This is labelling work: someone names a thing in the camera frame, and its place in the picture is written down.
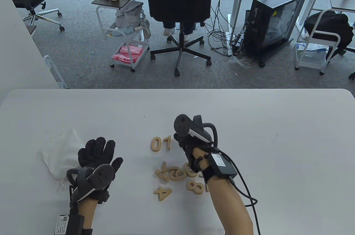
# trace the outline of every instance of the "caster wheel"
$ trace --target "caster wheel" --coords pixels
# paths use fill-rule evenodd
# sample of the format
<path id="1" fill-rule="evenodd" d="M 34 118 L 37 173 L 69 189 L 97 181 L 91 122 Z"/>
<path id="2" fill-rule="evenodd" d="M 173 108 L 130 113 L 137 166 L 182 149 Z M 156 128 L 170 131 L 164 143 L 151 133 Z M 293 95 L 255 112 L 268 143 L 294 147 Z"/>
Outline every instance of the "caster wheel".
<path id="1" fill-rule="evenodd" d="M 349 79 L 354 81 L 355 80 L 355 73 L 350 74 Z"/>

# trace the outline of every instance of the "black backpack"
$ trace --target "black backpack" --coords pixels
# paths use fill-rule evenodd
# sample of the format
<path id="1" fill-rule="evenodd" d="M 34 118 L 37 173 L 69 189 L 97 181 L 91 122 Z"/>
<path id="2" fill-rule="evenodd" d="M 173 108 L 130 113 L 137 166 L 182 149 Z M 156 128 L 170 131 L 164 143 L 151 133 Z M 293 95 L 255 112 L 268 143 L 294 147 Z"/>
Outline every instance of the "black backpack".
<path id="1" fill-rule="evenodd" d="M 309 34 L 311 34 L 319 15 L 320 12 L 309 16 L 305 20 L 305 29 Z M 340 43 L 338 45 L 338 48 L 344 49 L 351 43 L 354 36 L 353 28 L 349 25 L 348 21 L 349 19 L 345 14 L 335 13 L 334 11 L 328 11 L 323 14 L 317 26 L 317 30 L 338 34 L 340 36 Z M 337 40 L 335 36 L 322 35 L 317 33 L 314 33 L 313 38 L 328 41 Z"/>

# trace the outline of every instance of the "chair base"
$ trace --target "chair base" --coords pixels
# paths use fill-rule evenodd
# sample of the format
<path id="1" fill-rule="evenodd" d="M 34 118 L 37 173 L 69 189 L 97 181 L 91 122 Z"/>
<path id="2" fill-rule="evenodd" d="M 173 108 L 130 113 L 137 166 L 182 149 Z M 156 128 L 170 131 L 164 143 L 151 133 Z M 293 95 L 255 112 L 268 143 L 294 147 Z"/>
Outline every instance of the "chair base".
<path id="1" fill-rule="evenodd" d="M 180 26 L 180 33 L 179 33 L 179 42 L 175 40 L 175 38 L 173 36 L 168 36 L 167 38 L 167 41 L 168 42 L 171 42 L 173 41 L 174 44 L 176 45 L 176 47 L 171 47 L 171 48 L 164 48 L 164 49 L 161 49 L 161 50 L 152 50 L 151 51 L 151 60 L 155 60 L 155 54 L 161 54 L 161 53 L 168 53 L 168 52 L 174 52 L 174 51 L 179 51 L 179 56 L 177 58 L 177 62 L 176 62 L 176 67 L 175 67 L 175 72 L 174 72 L 174 75 L 176 77 L 180 76 L 180 72 L 179 72 L 179 64 L 180 64 L 180 59 L 181 59 L 181 54 L 183 52 L 187 52 L 187 53 L 190 53 L 192 55 L 195 55 L 195 56 L 198 56 L 200 58 L 203 58 L 203 59 L 206 59 L 206 65 L 207 66 L 210 66 L 212 65 L 212 62 L 211 62 L 211 57 L 208 56 L 208 55 L 205 55 L 203 53 L 200 53 L 200 52 L 197 52 L 197 51 L 194 51 L 194 50 L 191 50 L 189 49 L 188 47 L 197 43 L 197 42 L 200 42 L 200 45 L 203 45 L 204 42 L 203 42 L 203 36 L 200 36 L 190 42 L 187 42 L 185 44 L 185 41 L 184 41 L 184 28 Z"/>
<path id="2" fill-rule="evenodd" d="M 52 20 L 52 19 L 49 19 L 49 18 L 46 18 L 46 17 L 43 17 L 43 15 L 46 15 L 48 13 L 52 13 L 52 12 L 57 12 L 58 14 L 58 17 L 61 17 L 62 14 L 60 13 L 59 9 L 53 9 L 53 10 L 48 10 L 48 11 L 43 11 L 43 12 L 34 12 L 33 10 L 32 11 L 29 11 L 29 15 L 22 18 L 23 21 L 28 21 L 28 20 L 31 20 L 30 22 L 30 26 L 33 26 L 34 24 L 34 21 L 38 20 L 38 19 L 41 19 L 41 20 L 44 20 L 44 21 L 48 21 L 48 22 L 51 22 L 51 23 L 54 23 L 54 24 L 57 24 L 59 25 L 59 29 L 61 31 L 64 31 L 64 27 L 61 25 L 60 22 L 57 22 L 55 20 Z"/>
<path id="3" fill-rule="evenodd" d="M 333 47 L 329 47 L 329 50 L 328 50 L 327 55 L 326 55 L 326 59 L 329 57 L 329 55 L 330 55 L 330 53 L 332 52 L 332 50 L 333 50 Z M 341 55 L 341 53 L 342 53 L 343 51 L 349 51 L 349 52 L 355 53 L 355 49 L 354 49 L 354 48 L 350 48 L 350 47 L 337 48 L 337 49 L 334 51 L 334 53 L 332 54 L 331 59 L 332 59 L 335 55 L 337 55 L 337 54 L 340 54 L 340 55 Z M 355 80 L 355 72 L 353 72 L 352 74 L 350 74 L 349 77 L 348 77 L 348 79 L 354 81 L 354 80 Z"/>

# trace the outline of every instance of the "hand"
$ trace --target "hand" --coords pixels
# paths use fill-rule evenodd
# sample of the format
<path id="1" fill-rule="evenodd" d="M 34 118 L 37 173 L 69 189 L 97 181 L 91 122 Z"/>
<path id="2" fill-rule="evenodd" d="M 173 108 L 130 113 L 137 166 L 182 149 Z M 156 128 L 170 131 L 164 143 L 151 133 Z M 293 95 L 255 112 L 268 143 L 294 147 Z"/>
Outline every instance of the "hand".
<path id="1" fill-rule="evenodd" d="M 214 147 L 212 147 L 211 143 L 206 143 L 200 140 L 197 137 L 193 137 L 191 135 L 180 136 L 177 133 L 174 134 L 174 139 L 179 143 L 179 146 L 184 150 L 187 160 L 189 161 L 189 167 L 194 172 L 199 172 L 201 170 L 198 162 L 194 157 L 194 149 L 199 148 L 206 153 L 210 153 L 214 151 Z"/>
<path id="2" fill-rule="evenodd" d="M 102 164 L 110 164 L 115 151 L 115 141 L 109 140 L 106 143 L 104 137 L 90 140 L 86 143 L 85 148 L 81 148 L 78 152 L 78 161 L 81 167 L 97 168 Z M 118 157 L 111 163 L 116 173 L 123 162 L 122 157 Z M 94 200 L 100 200 L 103 192 L 107 192 L 110 184 L 103 190 L 92 192 L 88 197 Z"/>

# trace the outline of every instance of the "wrist strap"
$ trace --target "wrist strap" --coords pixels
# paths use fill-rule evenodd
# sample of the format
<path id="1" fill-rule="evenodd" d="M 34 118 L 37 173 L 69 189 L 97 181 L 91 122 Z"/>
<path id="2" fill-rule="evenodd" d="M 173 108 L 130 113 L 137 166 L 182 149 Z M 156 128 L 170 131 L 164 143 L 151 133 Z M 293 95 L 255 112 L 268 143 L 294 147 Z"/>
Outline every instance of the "wrist strap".
<path id="1" fill-rule="evenodd" d="M 92 234 L 92 229 L 83 229 L 82 235 L 91 235 Z"/>
<path id="2" fill-rule="evenodd" d="M 108 198 L 110 197 L 109 192 L 107 191 L 107 189 L 105 190 L 96 190 L 93 191 L 92 193 L 89 194 L 88 196 L 91 199 L 97 200 L 98 204 L 101 205 L 102 202 L 106 202 L 108 200 Z"/>
<path id="3" fill-rule="evenodd" d="M 214 175 L 216 175 L 216 173 L 214 173 L 212 166 L 209 166 L 208 168 L 202 171 L 202 175 L 204 178 L 204 182 L 208 183 L 208 180 L 212 178 Z"/>

